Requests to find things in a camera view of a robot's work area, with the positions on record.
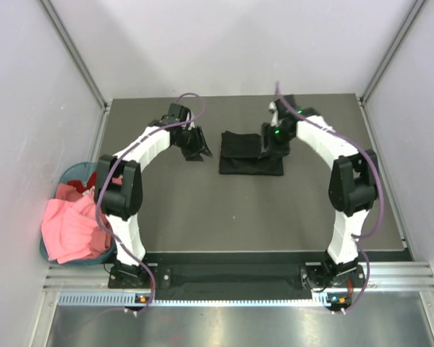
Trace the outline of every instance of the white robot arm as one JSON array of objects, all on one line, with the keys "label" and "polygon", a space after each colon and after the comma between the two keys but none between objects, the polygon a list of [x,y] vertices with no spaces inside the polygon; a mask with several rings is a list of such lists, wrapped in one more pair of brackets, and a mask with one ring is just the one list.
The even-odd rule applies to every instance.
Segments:
[{"label": "white robot arm", "polygon": [[[168,114],[160,121],[153,121],[143,134],[126,149],[166,124],[190,120],[191,118],[192,113],[188,108],[172,103]],[[182,155],[188,161],[203,161],[200,154],[212,156],[201,128],[195,126],[194,122],[189,123],[187,126],[159,130],[147,137],[146,140],[124,157],[114,174],[115,178],[121,179],[121,183],[111,182],[101,203],[101,209],[106,214],[113,232],[139,260],[142,260],[145,256],[145,247],[141,242],[140,228],[137,221],[137,214],[142,203],[141,173],[159,153],[170,148],[171,145],[180,147]],[[115,155],[103,155],[100,158],[96,169],[96,200],[98,200],[101,187],[114,161],[124,151],[121,150]],[[121,265],[126,265],[127,269],[131,267],[135,270],[139,265],[122,247],[117,247],[117,260]]]},{"label": "white robot arm", "polygon": [[[294,96],[285,97],[308,121],[301,121],[283,106],[280,100],[269,105],[271,123],[262,126],[262,155],[280,157],[289,154],[289,141],[295,137],[307,143],[328,165],[331,180],[328,190],[336,210],[333,238],[326,250],[326,263],[332,278],[355,270],[358,251],[354,237],[360,236],[363,223],[378,197],[375,181],[366,161],[357,149],[341,138],[326,132],[333,131],[313,108],[296,106]],[[378,167],[376,154],[368,150]]]}]

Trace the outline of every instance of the folded black cloth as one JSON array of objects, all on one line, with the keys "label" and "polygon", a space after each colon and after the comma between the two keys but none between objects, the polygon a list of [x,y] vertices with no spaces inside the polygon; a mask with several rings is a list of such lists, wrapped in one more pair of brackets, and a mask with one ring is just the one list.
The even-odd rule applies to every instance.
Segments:
[{"label": "folded black cloth", "polygon": [[222,175],[283,176],[283,158],[259,158],[258,134],[222,133],[218,172]]}]

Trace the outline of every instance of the pink towel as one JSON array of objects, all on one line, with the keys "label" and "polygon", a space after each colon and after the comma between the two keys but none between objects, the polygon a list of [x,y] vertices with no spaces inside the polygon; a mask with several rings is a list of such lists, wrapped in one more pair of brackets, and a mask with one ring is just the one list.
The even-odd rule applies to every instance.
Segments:
[{"label": "pink towel", "polygon": [[[107,226],[106,217],[101,219]],[[96,223],[93,193],[83,196],[66,184],[60,184],[56,198],[48,201],[42,235],[48,260],[59,264],[95,258],[111,246],[111,236]]]}]

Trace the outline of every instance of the teal basket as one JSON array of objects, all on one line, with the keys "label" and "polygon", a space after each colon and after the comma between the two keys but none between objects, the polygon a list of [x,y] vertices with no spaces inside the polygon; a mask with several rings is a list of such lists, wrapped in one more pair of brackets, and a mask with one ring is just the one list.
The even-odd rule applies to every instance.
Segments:
[{"label": "teal basket", "polygon": [[[88,180],[92,176],[92,174],[96,170],[97,163],[78,163],[70,168],[68,168],[63,175],[61,176],[59,183],[67,183],[72,180],[81,181],[84,186],[87,185]],[[62,266],[88,266],[88,265],[97,265],[105,262],[116,250],[116,245],[114,240],[111,243],[111,247],[104,252],[99,257],[93,259],[81,259],[81,260],[72,260],[70,262],[65,262],[64,264],[60,264]],[[42,257],[48,261],[48,252],[46,251],[45,244],[43,243],[43,239],[41,238],[40,251]],[[58,264],[56,260],[50,262],[51,264]]]}]

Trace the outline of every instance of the white wall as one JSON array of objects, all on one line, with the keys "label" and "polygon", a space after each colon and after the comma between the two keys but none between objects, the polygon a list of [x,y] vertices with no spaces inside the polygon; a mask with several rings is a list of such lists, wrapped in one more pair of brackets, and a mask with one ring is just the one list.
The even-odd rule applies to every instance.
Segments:
[{"label": "white wall", "polygon": [[106,99],[365,89],[414,0],[53,0]]},{"label": "white wall", "polygon": [[434,271],[434,0],[368,103],[414,251]]},{"label": "white wall", "polygon": [[29,337],[46,200],[87,159],[100,113],[38,2],[0,1],[0,346]]}]

